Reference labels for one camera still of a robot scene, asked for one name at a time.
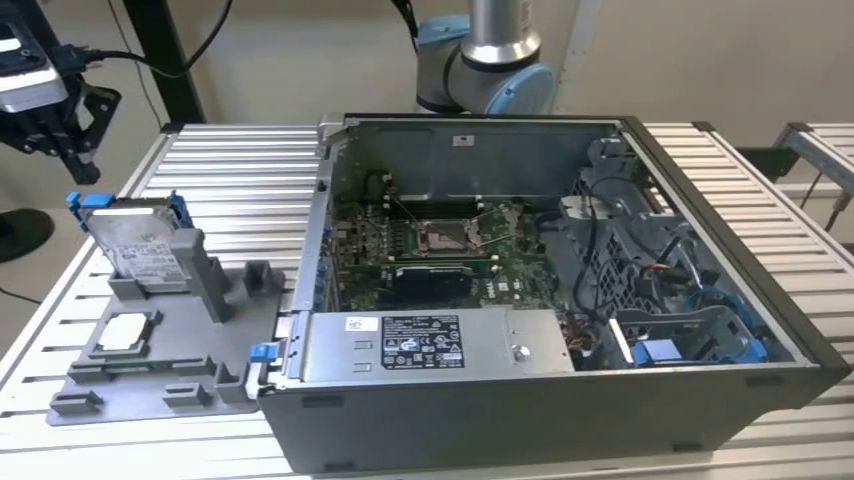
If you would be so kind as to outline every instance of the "metal slatted surface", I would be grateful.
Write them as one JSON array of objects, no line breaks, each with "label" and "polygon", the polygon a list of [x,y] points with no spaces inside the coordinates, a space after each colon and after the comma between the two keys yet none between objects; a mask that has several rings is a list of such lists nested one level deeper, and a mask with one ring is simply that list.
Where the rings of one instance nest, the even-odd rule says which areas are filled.
[{"label": "metal slatted surface", "polygon": [[783,129],[777,145],[790,147],[854,195],[854,124],[793,123]]},{"label": "metal slatted surface", "polygon": [[[854,362],[850,257],[827,243],[833,241],[821,229],[758,179],[715,134],[690,124],[650,128],[818,328]],[[191,213],[208,232],[208,245],[226,263],[271,259],[292,278],[318,164],[314,138],[312,127],[187,127],[179,136],[160,139],[123,194],[160,195],[180,186]],[[260,413],[62,428],[46,424],[51,395],[106,306],[110,272],[110,263],[87,242],[0,363],[5,379],[0,477],[288,476]],[[287,325],[283,314],[279,330]],[[809,407],[765,415],[713,453],[387,478],[718,480],[850,478],[851,472],[854,378]]]}]

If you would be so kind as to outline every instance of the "blue plastic clip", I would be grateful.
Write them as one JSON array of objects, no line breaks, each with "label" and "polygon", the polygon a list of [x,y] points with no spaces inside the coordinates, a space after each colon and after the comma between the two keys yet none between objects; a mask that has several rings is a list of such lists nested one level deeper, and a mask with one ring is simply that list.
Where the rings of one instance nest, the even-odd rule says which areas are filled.
[{"label": "blue plastic clip", "polygon": [[90,229],[83,222],[83,217],[80,216],[80,192],[71,192],[66,197],[66,204],[68,205],[68,211],[78,219],[78,225],[80,225],[80,230],[84,233],[90,233]]},{"label": "blue plastic clip", "polygon": [[183,228],[194,228],[192,218],[187,210],[187,202],[184,201],[184,197],[175,193],[175,190],[172,190],[172,194],[170,195],[170,207],[172,207],[175,215],[178,216],[179,225]]},{"label": "blue plastic clip", "polygon": [[82,208],[107,208],[116,201],[112,193],[90,193],[80,202]]},{"label": "blue plastic clip", "polygon": [[272,363],[279,358],[278,343],[256,343],[250,349],[250,362]]}]

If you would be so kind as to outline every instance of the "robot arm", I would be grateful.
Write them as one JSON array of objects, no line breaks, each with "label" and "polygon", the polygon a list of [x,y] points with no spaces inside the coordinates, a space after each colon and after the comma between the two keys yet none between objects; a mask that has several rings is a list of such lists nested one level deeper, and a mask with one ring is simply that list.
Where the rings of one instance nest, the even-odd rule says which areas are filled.
[{"label": "robot arm", "polygon": [[80,185],[100,178],[92,155],[122,100],[86,83],[87,63],[84,49],[60,45],[36,0],[0,2],[0,142],[59,157]]},{"label": "robot arm", "polygon": [[555,75],[539,63],[531,0],[469,0],[471,15],[427,19],[418,32],[418,97],[435,113],[538,114]]}]

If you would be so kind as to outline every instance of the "warning label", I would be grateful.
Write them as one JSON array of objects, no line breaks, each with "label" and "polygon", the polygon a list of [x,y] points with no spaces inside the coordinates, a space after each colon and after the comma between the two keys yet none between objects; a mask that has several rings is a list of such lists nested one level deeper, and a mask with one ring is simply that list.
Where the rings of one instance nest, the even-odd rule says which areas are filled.
[{"label": "warning label", "polygon": [[383,317],[382,363],[387,370],[463,368],[459,317]]}]

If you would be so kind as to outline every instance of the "cable connector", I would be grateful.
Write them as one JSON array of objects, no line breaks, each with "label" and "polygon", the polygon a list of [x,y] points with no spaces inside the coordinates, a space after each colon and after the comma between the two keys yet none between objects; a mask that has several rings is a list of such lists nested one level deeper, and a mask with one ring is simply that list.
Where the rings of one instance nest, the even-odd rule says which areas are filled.
[{"label": "cable connector", "polygon": [[60,45],[48,50],[48,57],[54,62],[54,68],[60,77],[79,75],[87,70],[87,65],[92,63],[90,60],[90,50],[76,45]]}]

